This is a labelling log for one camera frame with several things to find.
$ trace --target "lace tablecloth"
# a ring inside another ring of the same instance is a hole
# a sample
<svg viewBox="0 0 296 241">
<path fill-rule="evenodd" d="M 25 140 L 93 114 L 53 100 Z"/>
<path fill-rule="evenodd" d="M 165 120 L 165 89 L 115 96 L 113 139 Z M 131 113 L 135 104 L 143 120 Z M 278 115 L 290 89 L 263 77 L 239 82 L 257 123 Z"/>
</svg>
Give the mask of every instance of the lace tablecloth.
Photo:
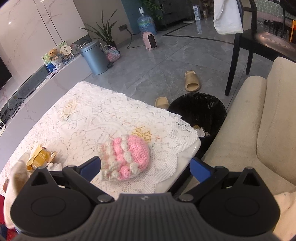
<svg viewBox="0 0 296 241">
<path fill-rule="evenodd" d="M 120 193 L 153 193 L 157 183 L 176 171 L 178 153 L 191 146 L 197 132 L 186 122 L 159 108 L 124 94 L 79 82 L 25 136 L 0 174 L 0 194 L 9 169 L 36 143 L 57 151 L 62 166 L 80 165 L 98 155 L 98 143 L 123 134 L 138 135 L 148 143 L 150 163 L 139 176 L 126 181 L 92 183 L 118 198 Z"/>
</svg>

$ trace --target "pink yarn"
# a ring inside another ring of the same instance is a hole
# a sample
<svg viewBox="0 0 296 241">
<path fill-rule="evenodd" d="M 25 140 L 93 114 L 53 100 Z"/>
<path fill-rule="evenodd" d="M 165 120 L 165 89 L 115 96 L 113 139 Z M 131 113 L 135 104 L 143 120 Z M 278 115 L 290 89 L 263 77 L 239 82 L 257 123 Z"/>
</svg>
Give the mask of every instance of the pink yarn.
<svg viewBox="0 0 296 241">
<path fill-rule="evenodd" d="M 137 176 L 147 168 L 149 162 L 149 147 L 138 136 L 126 135 L 107 141 L 99 151 L 101 160 L 108 166 L 101 168 L 102 180 L 126 180 Z"/>
</svg>

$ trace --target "water bottle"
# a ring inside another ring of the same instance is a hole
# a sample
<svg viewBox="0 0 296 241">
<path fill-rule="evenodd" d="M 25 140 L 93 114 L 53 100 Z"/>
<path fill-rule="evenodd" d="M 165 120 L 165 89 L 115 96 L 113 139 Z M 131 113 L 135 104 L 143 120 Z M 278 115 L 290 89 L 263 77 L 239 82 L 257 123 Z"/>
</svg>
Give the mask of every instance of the water bottle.
<svg viewBox="0 0 296 241">
<path fill-rule="evenodd" d="M 138 22 L 139 29 L 140 29 L 141 33 L 151 32 L 154 35 L 156 35 L 156 30 L 155 30 L 153 18 L 148 15 L 145 15 L 142 7 L 139 8 L 139 11 L 140 11 L 141 17 L 138 18 L 137 22 Z"/>
</svg>

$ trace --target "beige sofa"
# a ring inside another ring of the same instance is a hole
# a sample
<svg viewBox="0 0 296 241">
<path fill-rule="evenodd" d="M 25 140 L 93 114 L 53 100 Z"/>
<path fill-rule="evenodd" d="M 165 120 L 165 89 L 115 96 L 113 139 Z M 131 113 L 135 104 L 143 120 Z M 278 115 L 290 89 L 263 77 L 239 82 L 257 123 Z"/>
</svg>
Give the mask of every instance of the beige sofa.
<svg viewBox="0 0 296 241">
<path fill-rule="evenodd" d="M 247 78 L 203 157 L 211 166 L 252 166 L 273 194 L 296 191 L 296 63 L 278 57 L 267 77 Z M 196 186 L 193 178 L 185 191 Z"/>
</svg>

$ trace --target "black trash can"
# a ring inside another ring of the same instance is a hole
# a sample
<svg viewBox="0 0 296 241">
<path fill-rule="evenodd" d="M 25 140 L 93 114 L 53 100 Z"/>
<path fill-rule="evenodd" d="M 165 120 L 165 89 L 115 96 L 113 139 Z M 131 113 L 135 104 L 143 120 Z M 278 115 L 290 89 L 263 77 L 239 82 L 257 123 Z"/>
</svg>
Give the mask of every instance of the black trash can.
<svg viewBox="0 0 296 241">
<path fill-rule="evenodd" d="M 180 96 L 170 104 L 168 111 L 181 115 L 182 120 L 190 126 L 198 125 L 209 133 L 208 136 L 200 137 L 201 146 L 195 155 L 199 159 L 212 144 L 227 116 L 223 103 L 205 93 L 188 93 Z"/>
</svg>

